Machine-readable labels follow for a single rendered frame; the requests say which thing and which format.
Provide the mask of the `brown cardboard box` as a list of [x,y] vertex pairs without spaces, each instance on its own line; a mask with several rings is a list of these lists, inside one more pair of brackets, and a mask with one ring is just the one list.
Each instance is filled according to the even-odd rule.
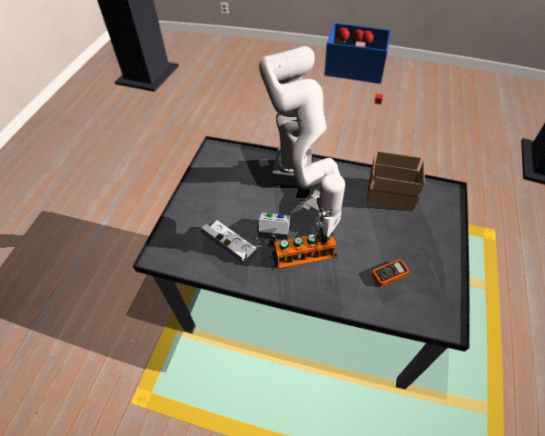
[[425,183],[424,160],[417,170],[420,161],[421,157],[378,151],[372,162],[367,204],[413,212]]

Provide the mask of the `orange tube holder plate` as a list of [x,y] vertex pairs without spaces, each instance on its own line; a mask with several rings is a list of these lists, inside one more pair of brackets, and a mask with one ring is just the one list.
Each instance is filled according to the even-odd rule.
[[[289,239],[289,248],[281,249],[280,241],[274,242],[274,250],[276,255],[276,260],[278,263],[278,269],[288,266],[294,266],[303,263],[312,263],[321,260],[331,259],[334,256],[336,243],[334,241],[333,235],[331,235],[330,241],[323,243],[317,239],[317,242],[314,244],[308,244],[308,236],[303,236],[302,246],[295,247],[293,239]],[[321,253],[321,250],[328,249],[327,253]],[[315,252],[314,256],[309,256],[307,253]],[[297,259],[294,257],[296,254],[301,254],[302,257]],[[287,261],[283,261],[281,258],[289,256]]]

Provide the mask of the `orange pocket multimeter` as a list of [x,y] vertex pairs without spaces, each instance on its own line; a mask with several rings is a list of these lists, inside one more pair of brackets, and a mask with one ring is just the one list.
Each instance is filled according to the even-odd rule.
[[409,270],[402,260],[396,260],[372,271],[372,277],[378,286],[382,287],[388,283],[407,276]]

